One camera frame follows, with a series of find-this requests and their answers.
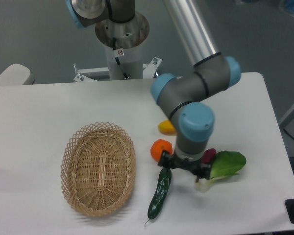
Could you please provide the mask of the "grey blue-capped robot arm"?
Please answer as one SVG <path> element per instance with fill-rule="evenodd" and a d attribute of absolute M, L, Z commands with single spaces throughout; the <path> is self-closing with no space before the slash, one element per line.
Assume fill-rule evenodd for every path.
<path fill-rule="evenodd" d="M 233 57 L 216 47 L 194 0 L 164 2 L 193 65 L 181 78 L 170 73 L 155 79 L 151 94 L 177 132 L 173 154 L 163 153 L 159 165 L 180 168 L 198 178 L 209 178 L 212 158 L 204 156 L 215 117 L 202 101 L 240 81 L 241 68 Z M 132 0 L 68 0 L 66 5 L 78 27 L 95 25 L 96 36 L 106 49 L 111 80 L 141 79 L 141 44 L 149 34 L 146 18 Z"/>

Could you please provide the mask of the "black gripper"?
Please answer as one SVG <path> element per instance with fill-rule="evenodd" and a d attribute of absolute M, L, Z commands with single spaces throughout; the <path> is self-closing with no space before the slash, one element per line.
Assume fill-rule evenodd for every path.
<path fill-rule="evenodd" d="M 158 166 L 168 169 L 182 169 L 196 176 L 195 182 L 200 179 L 210 180 L 212 164 L 201 163 L 203 152 L 198 154 L 186 154 L 174 151 L 173 155 L 163 150 L 158 161 Z"/>

